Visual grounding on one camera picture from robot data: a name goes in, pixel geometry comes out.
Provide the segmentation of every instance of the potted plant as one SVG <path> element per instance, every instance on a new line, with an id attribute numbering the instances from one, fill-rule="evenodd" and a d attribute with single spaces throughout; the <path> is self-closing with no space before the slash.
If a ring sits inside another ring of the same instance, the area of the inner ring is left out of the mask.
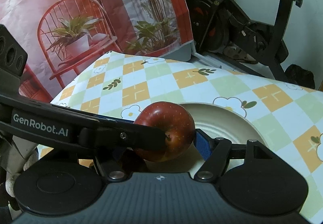
<path id="1" fill-rule="evenodd" d="M 173 30 L 170 25 L 172 19 L 167 15 L 165 0 L 146 0 L 141 5 L 155 23 L 139 21 L 134 26 L 139 31 L 138 39 L 128 42 L 126 51 L 136 51 L 135 53 L 140 55 L 154 52 L 154 55 L 161 56 L 177 45 L 177 30 Z"/>
<path id="2" fill-rule="evenodd" d="M 77 16 L 69 20 L 59 18 L 62 27 L 52 31 L 55 42 L 47 49 L 51 52 L 61 53 L 63 60 L 67 58 L 67 53 L 76 57 L 89 49 L 89 31 L 95 29 L 94 24 L 102 19 L 94 17 Z"/>
<path id="3" fill-rule="evenodd" d="M 127 41 L 126 51 L 130 54 L 151 57 L 159 57 L 170 52 L 178 45 L 178 39 L 175 37 L 177 29 L 174 28 L 168 36 L 164 36 L 163 28 L 167 24 L 169 24 L 169 19 L 155 23 L 138 21 L 135 25 L 138 38 L 133 42 Z"/>

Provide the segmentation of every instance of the plate rim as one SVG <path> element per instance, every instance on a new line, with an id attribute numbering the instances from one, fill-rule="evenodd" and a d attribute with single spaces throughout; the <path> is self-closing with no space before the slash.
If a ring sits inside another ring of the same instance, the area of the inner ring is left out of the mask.
<path id="1" fill-rule="evenodd" d="M 182 106 L 183 104 L 199 104 L 199 105 L 208 105 L 208 106 L 212 106 L 212 107 L 215 107 L 215 108 L 219 108 L 219 109 L 222 109 L 223 111 L 225 112 L 229 112 L 229 113 L 232 113 L 233 115 L 237 116 L 239 119 L 242 119 L 244 120 L 245 122 L 247 122 L 255 131 L 256 133 L 260 136 L 260 138 L 264 141 L 264 144 L 267 148 L 269 148 L 269 145 L 268 145 L 268 142 L 267 140 L 263 137 L 263 135 L 259 132 L 259 130 L 250 122 L 248 121 L 246 118 L 242 117 L 241 115 L 227 109 L 227 108 L 224 108 L 222 106 L 219 106 L 219 105 L 215 105 L 215 104 L 210 104 L 210 103 L 200 103 L 200 102 L 184 102 L 184 103 L 178 103 L 180 106 Z"/>

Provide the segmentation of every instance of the printed fabric backdrop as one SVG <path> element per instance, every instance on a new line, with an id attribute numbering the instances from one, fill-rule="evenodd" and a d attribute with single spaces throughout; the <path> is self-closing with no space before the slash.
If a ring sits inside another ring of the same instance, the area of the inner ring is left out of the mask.
<path id="1" fill-rule="evenodd" d="M 50 102 L 108 51 L 160 57 L 192 42 L 185 0 L 0 0 L 27 51 L 20 94 Z"/>

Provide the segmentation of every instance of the gray ribbed surface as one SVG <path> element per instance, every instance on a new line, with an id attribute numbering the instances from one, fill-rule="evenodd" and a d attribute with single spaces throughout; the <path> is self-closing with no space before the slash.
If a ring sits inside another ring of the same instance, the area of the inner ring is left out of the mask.
<path id="1" fill-rule="evenodd" d="M 188 173 L 134 173 L 130 180 L 110 184 L 87 209 L 75 214 L 43 218 L 24 213 L 14 224 L 301 224 L 300 215 L 264 219 L 239 212 L 224 202 L 211 184 Z"/>

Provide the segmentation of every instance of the tablecloth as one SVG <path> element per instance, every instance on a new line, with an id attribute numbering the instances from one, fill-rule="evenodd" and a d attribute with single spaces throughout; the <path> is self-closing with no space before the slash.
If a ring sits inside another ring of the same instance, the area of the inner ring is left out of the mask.
<path id="1" fill-rule="evenodd" d="M 52 103 L 135 120 L 157 101 L 212 103 L 250 121 L 269 149 L 309 184 L 301 214 L 315 224 L 323 221 L 322 92 L 199 62 L 107 52 Z M 41 156 L 50 150 L 39 149 Z"/>

